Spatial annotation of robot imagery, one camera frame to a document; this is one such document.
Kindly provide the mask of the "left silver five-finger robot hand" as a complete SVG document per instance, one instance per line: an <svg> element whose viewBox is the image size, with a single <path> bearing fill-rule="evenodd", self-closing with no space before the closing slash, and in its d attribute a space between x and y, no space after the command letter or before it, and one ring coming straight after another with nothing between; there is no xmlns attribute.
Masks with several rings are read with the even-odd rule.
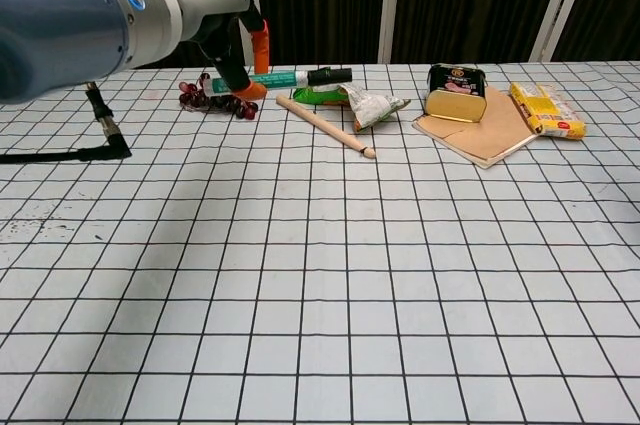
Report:
<svg viewBox="0 0 640 425"><path fill-rule="evenodd" d="M269 27L255 0L178 0L184 41L197 44L230 92L245 101L266 96L264 85L249 77L231 52L230 27L240 21L251 35L253 66L257 74L269 69Z"/></svg>

